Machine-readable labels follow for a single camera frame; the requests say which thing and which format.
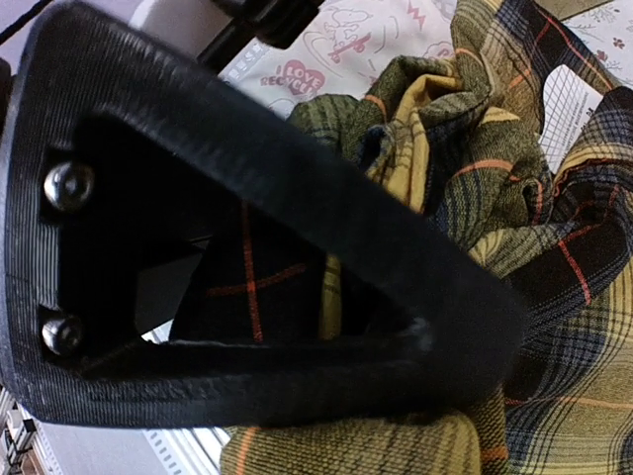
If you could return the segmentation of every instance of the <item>plaid fabric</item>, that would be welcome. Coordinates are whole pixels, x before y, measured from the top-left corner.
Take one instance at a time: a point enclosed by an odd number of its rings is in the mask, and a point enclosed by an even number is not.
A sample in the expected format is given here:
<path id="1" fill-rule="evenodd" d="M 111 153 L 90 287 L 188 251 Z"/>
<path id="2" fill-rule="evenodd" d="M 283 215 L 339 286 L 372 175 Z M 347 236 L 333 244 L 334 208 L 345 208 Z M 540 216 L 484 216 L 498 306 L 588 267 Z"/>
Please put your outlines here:
<path id="1" fill-rule="evenodd" d="M 523 295 L 530 328 L 513 374 L 466 412 L 233 427 L 223 473 L 633 473 L 633 94 L 531 0 L 461 0 L 452 32 L 454 59 L 397 58 L 363 100 L 319 97 L 291 121 Z M 560 64 L 604 100 L 554 176 L 537 137 L 543 84 Z M 244 256 L 233 290 L 225 268 L 208 264 L 194 279 L 188 298 L 226 312 L 210 319 L 230 315 L 242 327 L 226 333 L 255 339 L 299 333 L 285 326 L 321 337 L 362 327 L 349 302 L 362 308 L 353 297 L 367 289 L 335 258 L 325 265 L 294 242 L 270 254 L 283 268 L 260 268 L 268 250 L 248 244 L 245 223 L 231 244 Z M 318 282 L 301 281 L 305 272 Z M 298 324 L 303 292 L 312 300 Z"/>

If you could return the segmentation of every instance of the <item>screw head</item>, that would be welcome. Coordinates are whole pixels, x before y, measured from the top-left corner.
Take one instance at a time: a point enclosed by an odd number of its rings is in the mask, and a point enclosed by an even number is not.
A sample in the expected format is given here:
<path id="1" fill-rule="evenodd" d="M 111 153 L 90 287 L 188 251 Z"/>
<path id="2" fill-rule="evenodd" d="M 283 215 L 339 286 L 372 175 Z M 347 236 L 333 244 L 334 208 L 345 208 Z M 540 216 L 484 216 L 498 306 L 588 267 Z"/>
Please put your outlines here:
<path id="1" fill-rule="evenodd" d="M 44 324 L 42 339 L 50 351 L 59 356 L 67 356 L 83 340 L 83 324 L 73 316 L 54 317 Z"/>
<path id="2" fill-rule="evenodd" d="M 93 169 L 76 161 L 65 161 L 55 166 L 46 176 L 46 198 L 58 210 L 73 213 L 90 199 L 95 186 Z"/>

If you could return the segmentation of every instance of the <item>green plaid fabric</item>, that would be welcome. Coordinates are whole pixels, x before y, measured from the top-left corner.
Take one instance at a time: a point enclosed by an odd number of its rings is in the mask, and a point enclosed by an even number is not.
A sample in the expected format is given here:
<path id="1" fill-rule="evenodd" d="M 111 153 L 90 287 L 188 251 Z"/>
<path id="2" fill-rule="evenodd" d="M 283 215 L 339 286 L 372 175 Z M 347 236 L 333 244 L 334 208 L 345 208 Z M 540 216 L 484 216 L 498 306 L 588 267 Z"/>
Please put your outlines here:
<path id="1" fill-rule="evenodd" d="M 513 374 L 439 418 L 234 427 L 223 473 L 633 473 L 633 93 L 531 0 L 461 0 L 452 32 L 454 60 L 397 58 L 363 100 L 291 121 L 523 295 Z M 560 64 L 604 100 L 553 175 L 537 139 Z M 337 292 L 326 321 L 345 319 Z"/>

